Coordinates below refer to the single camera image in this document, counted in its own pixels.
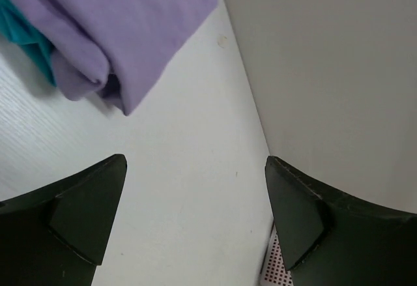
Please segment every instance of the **white surface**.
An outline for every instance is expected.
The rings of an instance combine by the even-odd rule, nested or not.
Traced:
[[[65,100],[0,41],[0,199],[117,152],[128,159],[94,286],[243,286],[259,277],[272,221],[268,149],[220,3],[127,118],[96,98]]]
[[[226,0],[271,154],[417,212],[417,0]]]

